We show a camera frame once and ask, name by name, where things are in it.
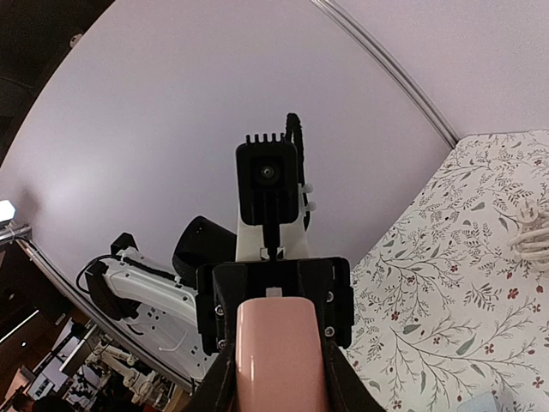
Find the left aluminium corner post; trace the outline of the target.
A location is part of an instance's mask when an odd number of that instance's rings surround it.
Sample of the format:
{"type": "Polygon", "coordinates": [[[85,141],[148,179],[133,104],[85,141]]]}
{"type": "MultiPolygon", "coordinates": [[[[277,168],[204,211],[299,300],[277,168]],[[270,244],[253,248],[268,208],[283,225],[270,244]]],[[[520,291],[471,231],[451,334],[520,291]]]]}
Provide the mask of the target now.
{"type": "Polygon", "coordinates": [[[362,24],[352,17],[338,2],[314,0],[320,9],[335,25],[345,32],[366,52],[381,69],[399,86],[413,102],[427,122],[450,147],[459,142],[458,134],[449,121],[436,107],[422,87],[411,77],[398,60],[362,24]]]}

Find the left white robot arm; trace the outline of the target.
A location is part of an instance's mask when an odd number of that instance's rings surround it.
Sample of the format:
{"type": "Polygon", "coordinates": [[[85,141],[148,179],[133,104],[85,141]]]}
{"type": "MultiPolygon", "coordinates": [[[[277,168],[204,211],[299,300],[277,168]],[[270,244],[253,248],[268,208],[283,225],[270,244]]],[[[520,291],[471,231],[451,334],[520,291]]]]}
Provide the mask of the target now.
{"type": "Polygon", "coordinates": [[[346,260],[309,255],[307,214],[281,226],[278,257],[263,228],[236,233],[193,221],[174,271],[151,264],[121,234],[111,255],[85,270],[93,303],[113,320],[145,304],[186,322],[214,357],[190,411],[353,411],[368,393],[342,350],[350,343],[353,291],[346,260]]]}

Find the pink plug adapter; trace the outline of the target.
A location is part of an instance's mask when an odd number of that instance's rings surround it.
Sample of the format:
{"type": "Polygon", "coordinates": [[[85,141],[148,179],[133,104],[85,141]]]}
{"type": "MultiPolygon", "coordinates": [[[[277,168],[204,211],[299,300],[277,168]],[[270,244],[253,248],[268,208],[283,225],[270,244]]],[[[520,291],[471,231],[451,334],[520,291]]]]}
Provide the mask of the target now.
{"type": "Polygon", "coordinates": [[[238,307],[239,411],[328,411],[315,307],[299,297],[265,297],[238,307]]]}

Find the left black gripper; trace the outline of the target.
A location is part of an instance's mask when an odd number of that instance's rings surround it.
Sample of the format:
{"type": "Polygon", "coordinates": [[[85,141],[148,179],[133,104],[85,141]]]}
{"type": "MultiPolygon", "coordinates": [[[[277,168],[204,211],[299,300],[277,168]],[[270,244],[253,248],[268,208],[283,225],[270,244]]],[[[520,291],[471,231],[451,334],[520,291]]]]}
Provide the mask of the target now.
{"type": "Polygon", "coordinates": [[[220,353],[190,398],[188,410],[238,410],[237,311],[247,300],[307,299],[315,307],[321,338],[348,348],[354,325],[350,272],[350,264],[343,257],[231,262],[200,267],[196,271],[197,330],[203,351],[220,353]]]}

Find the grey-blue power strip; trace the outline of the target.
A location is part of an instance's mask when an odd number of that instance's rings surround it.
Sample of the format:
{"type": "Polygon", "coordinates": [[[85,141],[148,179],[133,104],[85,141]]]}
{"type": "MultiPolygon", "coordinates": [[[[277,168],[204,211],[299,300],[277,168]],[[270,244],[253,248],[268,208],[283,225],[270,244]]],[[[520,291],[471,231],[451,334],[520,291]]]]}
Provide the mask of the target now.
{"type": "Polygon", "coordinates": [[[485,392],[457,407],[457,412],[497,412],[498,403],[491,392],[485,392]]]}

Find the floral table cloth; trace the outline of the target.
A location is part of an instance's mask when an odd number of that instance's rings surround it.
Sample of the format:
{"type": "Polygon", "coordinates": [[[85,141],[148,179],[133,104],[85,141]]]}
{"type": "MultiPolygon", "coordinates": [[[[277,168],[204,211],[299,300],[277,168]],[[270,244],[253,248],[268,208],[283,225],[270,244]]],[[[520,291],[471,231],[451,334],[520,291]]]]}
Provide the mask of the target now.
{"type": "Polygon", "coordinates": [[[548,408],[548,275],[510,240],[548,208],[544,130],[462,139],[352,273],[346,356],[388,411],[548,408]]]}

